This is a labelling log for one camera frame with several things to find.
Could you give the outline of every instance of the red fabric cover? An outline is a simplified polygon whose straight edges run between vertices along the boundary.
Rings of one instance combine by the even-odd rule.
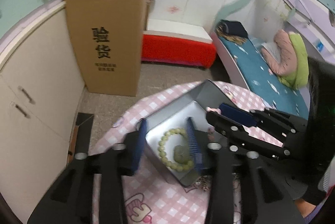
[[[214,44],[165,36],[143,36],[142,60],[201,65],[209,68],[215,57]]]

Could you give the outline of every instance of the pink checkered tablecloth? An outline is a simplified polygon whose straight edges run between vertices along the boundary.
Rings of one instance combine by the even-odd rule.
[[[173,99],[194,88],[200,82],[176,85],[138,101],[128,109],[113,127],[97,142],[90,154],[104,152],[111,145],[121,142],[124,135],[134,131],[137,122],[163,107]],[[263,110],[266,102],[244,88],[225,82],[215,84],[241,109]],[[266,142],[282,146],[277,139],[259,128],[245,128],[249,135]],[[95,178],[93,193],[93,224],[98,224],[99,176]],[[168,184],[143,155],[134,177],[123,177],[124,197],[129,223],[204,223],[209,192],[196,185],[183,188],[178,182]],[[234,185],[234,224],[241,223],[241,198],[238,181]]]

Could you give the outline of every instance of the cabinet handle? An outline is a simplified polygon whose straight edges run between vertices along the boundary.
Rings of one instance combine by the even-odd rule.
[[[31,96],[28,94],[28,92],[27,92],[24,88],[22,88],[21,86],[19,86],[19,90],[20,90],[21,92],[23,92],[23,94],[28,98],[29,103],[30,103],[30,104],[33,104],[34,100],[32,100],[32,98],[31,98]]]
[[[18,104],[15,104],[15,107],[24,115],[24,117],[29,118],[28,114]]]

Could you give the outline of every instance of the large brown cardboard box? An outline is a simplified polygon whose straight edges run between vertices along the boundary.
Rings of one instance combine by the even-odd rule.
[[[135,96],[146,0],[65,0],[71,43],[89,92]]]

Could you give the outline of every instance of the white cabinet door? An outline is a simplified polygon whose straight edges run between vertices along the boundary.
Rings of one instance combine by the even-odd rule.
[[[1,78],[0,106],[0,192],[26,223],[65,167],[68,143],[29,112]]]
[[[1,75],[34,115],[69,141],[84,82],[69,39],[64,9],[16,49]]]

